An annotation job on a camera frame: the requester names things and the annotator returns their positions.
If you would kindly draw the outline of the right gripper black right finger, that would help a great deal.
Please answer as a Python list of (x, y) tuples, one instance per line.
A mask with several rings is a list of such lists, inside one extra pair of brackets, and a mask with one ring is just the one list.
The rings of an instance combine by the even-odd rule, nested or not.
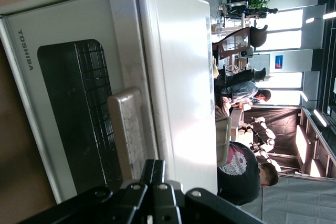
[(163, 160), (148, 160), (148, 193), (154, 223), (263, 223), (206, 189), (183, 193), (178, 182), (165, 179)]

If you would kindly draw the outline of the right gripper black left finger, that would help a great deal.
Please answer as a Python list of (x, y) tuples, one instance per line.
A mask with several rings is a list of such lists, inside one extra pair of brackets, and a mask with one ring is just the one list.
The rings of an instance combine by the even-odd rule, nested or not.
[(144, 163), (139, 180), (113, 192), (95, 187), (21, 223), (154, 223), (155, 160)]

